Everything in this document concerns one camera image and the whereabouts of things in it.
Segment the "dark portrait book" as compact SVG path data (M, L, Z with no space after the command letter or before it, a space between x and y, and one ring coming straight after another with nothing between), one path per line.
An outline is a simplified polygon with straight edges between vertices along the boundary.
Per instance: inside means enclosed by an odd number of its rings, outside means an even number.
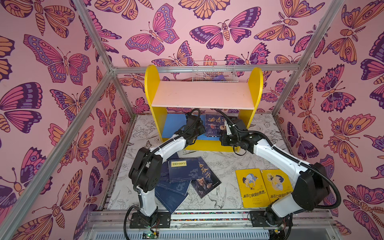
M191 181L191 185L194 190L197 192L198 196L202 199L207 194L209 194L213 189L218 187L222 182L218 177L213 173L211 168L203 160L203 158L198 158L200 174L201 176Z
M205 136L208 140L227 134L227 119L221 115L205 115Z

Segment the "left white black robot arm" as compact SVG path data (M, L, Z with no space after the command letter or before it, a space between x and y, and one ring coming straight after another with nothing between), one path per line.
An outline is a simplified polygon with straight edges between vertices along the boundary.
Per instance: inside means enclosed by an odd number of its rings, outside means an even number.
M129 178L132 180L133 190L138 194L139 205L132 206L129 210L137 211L139 221L145 227L152 227L158 222L155 187L160 180L163 162L175 153L193 145L205 132L201 110L195 108L186 114L186 124L180 127L169 140L152 149L142 147L138 150Z

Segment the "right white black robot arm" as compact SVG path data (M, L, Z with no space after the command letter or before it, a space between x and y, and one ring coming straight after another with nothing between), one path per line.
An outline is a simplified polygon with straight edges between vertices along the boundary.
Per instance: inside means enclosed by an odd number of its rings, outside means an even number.
M342 197L339 189L327 177L325 167L310 164L281 150L259 131L250 131L240 119L232 119L218 110L225 118L226 129L222 131L222 146L240 148L247 153L261 157L283 171L295 182L294 190L266 207L264 218L268 225L280 225L286 216L312 211L332 210L340 206Z

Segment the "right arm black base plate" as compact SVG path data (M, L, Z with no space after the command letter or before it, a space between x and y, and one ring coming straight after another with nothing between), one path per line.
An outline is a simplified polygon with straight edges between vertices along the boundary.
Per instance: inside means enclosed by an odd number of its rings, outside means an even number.
M270 211L250 211L248 219L253 227L270 227L277 229L293 226L290 216L280 218L274 212Z

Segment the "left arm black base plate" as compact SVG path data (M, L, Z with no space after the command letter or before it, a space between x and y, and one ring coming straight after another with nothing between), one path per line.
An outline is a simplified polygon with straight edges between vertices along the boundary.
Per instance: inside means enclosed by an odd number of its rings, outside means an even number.
M150 217L145 216L141 212L133 213L129 228L144 229L144 228L170 228L171 214L169 212L154 212Z

